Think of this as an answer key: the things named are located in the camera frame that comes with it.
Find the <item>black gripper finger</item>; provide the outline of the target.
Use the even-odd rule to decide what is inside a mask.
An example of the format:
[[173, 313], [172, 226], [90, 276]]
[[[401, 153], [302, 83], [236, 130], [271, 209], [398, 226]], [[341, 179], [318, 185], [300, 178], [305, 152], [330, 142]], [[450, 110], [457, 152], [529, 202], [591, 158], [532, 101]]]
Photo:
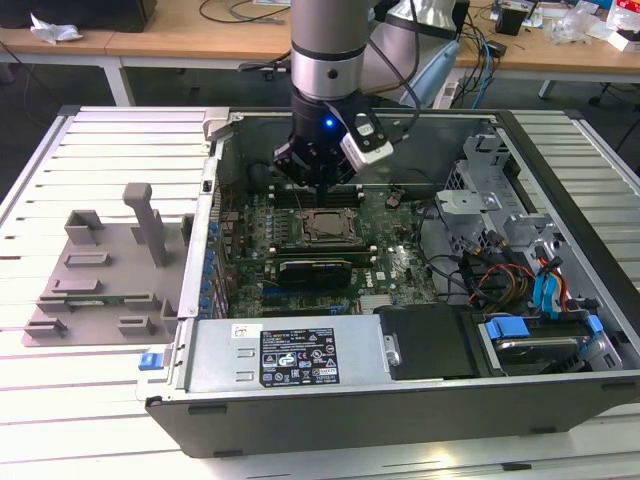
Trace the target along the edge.
[[326, 168], [323, 173], [324, 205], [358, 205], [359, 187], [351, 184], [355, 171], [342, 162], [336, 168]]
[[[305, 155], [307, 150], [302, 150], [302, 153]], [[320, 165], [304, 155], [300, 156], [291, 143], [285, 143], [274, 150], [274, 165], [295, 185], [312, 192], [316, 205], [323, 205], [324, 186]]]

